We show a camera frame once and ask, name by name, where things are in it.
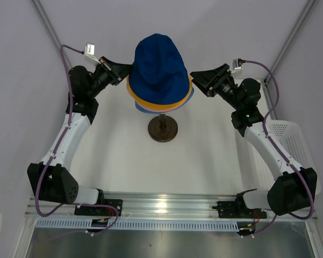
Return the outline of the yellow hat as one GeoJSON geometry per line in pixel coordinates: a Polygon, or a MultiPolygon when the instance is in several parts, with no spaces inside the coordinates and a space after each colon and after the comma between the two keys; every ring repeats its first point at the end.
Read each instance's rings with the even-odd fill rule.
{"type": "Polygon", "coordinates": [[[129,77],[127,78],[127,91],[129,93],[129,95],[134,99],[135,103],[140,108],[147,110],[147,111],[154,112],[154,113],[169,112],[169,111],[172,111],[172,110],[175,110],[175,109],[181,107],[193,96],[194,89],[193,89],[191,78],[189,75],[188,75],[188,80],[189,80],[189,91],[188,91],[187,95],[182,100],[180,100],[174,104],[153,104],[153,103],[142,100],[131,89],[131,86],[129,83],[129,77]]]}

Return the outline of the blue bucket hat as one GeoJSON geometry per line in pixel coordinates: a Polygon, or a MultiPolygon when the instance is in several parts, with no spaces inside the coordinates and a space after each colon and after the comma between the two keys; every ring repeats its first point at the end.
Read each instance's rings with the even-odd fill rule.
{"type": "Polygon", "coordinates": [[[170,111],[177,110],[177,109],[183,107],[184,105],[186,105],[187,102],[193,97],[193,94],[194,94],[194,88],[192,88],[190,95],[186,98],[186,100],[181,105],[179,105],[177,107],[170,108],[170,109],[166,109],[166,110],[149,110],[149,109],[146,109],[145,107],[139,105],[137,102],[135,102],[135,107],[138,111],[140,111],[142,113],[148,113],[148,114],[168,113],[170,111]]]}

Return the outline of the pink bucket hat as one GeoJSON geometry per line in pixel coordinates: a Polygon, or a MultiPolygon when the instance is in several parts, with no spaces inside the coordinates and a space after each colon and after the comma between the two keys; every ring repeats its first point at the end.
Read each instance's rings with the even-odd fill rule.
{"type": "Polygon", "coordinates": [[[153,103],[140,103],[139,101],[135,101],[136,108],[139,109],[142,112],[152,112],[152,113],[163,113],[163,112],[169,112],[176,110],[185,104],[187,104],[188,100],[184,102],[179,102],[175,104],[166,104],[166,105],[161,105],[161,104],[153,104],[153,103]]]}

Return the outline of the cream mannequin head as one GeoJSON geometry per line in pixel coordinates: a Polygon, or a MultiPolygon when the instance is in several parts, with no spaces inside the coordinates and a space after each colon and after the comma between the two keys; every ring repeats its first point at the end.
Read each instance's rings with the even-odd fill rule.
{"type": "Polygon", "coordinates": [[[159,114],[152,118],[148,124],[149,136],[156,142],[169,142],[178,133],[178,124],[170,116],[159,114]]]}

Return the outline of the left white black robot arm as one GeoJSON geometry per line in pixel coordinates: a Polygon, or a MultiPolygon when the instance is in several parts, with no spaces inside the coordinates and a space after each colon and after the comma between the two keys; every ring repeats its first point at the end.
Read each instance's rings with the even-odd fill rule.
{"type": "Polygon", "coordinates": [[[93,72],[84,66],[66,70],[70,91],[64,123],[48,153],[27,169],[36,212],[41,217],[50,216],[64,204],[86,206],[96,216],[105,211],[103,191],[80,185],[71,174],[71,163],[97,114],[96,96],[108,85],[120,84],[132,69],[130,64],[103,56],[97,60],[93,72]]]}

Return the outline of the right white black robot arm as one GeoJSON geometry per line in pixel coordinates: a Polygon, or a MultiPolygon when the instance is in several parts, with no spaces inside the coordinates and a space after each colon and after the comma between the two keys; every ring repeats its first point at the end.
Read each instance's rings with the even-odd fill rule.
{"type": "Polygon", "coordinates": [[[242,199],[235,203],[235,212],[240,217],[247,217],[254,209],[264,209],[276,216],[289,214],[300,220],[310,219],[314,213],[317,173],[294,159],[267,126],[267,116],[263,116],[257,107],[261,84],[253,78],[236,84],[228,64],[193,71],[190,76],[207,97],[219,95],[234,108],[231,114],[233,127],[252,144],[273,175],[274,183],[268,191],[239,193],[242,199]]]}

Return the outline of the dark blue hat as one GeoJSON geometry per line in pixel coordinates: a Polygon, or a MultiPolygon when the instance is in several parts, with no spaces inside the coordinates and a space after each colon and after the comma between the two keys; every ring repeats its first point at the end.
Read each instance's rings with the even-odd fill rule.
{"type": "Polygon", "coordinates": [[[183,59],[172,39],[163,34],[155,33],[138,43],[128,77],[133,92],[153,104],[174,104],[189,91],[183,59]]]}

